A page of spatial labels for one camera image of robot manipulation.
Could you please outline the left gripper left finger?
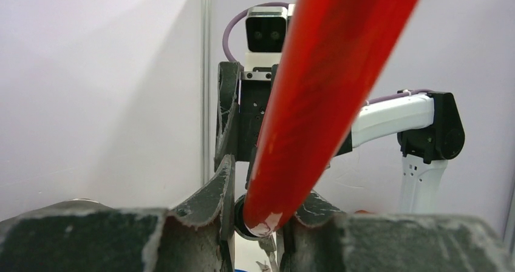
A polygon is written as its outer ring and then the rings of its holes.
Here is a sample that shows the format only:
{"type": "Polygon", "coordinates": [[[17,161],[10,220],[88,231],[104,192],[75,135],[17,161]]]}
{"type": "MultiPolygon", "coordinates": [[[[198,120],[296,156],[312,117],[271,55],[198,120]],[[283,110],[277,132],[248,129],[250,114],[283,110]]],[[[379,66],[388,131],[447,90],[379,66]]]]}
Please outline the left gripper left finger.
{"type": "Polygon", "coordinates": [[[68,200],[1,222],[2,271],[233,271],[235,158],[173,208],[68,200]]]}

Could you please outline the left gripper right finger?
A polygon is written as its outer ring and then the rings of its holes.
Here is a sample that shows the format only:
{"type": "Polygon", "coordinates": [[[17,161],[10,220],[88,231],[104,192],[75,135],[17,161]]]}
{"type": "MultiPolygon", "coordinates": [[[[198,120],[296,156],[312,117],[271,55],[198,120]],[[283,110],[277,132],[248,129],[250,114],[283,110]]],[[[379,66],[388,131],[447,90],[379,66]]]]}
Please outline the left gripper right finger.
{"type": "Polygon", "coordinates": [[[348,214],[311,192],[278,231],[281,271],[513,271],[481,219],[453,214],[348,214]]]}

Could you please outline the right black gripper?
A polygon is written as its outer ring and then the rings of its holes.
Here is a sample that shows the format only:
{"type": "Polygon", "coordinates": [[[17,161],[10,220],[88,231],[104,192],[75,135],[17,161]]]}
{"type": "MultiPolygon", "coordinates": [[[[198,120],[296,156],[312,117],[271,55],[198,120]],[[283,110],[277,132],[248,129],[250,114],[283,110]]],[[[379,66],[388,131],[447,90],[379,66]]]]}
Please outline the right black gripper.
{"type": "Polygon", "coordinates": [[[273,65],[271,68],[256,68],[254,72],[240,74],[240,63],[219,63],[215,171],[227,154],[237,155],[239,162],[250,161],[252,149],[259,138],[277,69],[278,66],[273,65]]]}

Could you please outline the red cable lock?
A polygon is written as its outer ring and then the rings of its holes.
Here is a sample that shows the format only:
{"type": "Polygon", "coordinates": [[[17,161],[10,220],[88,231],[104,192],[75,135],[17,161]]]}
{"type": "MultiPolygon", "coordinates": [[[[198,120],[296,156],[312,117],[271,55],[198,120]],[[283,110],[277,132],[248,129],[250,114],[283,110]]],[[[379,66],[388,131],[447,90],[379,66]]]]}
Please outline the red cable lock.
{"type": "Polygon", "coordinates": [[[296,0],[243,207],[281,228],[347,137],[418,0],[296,0]]]}

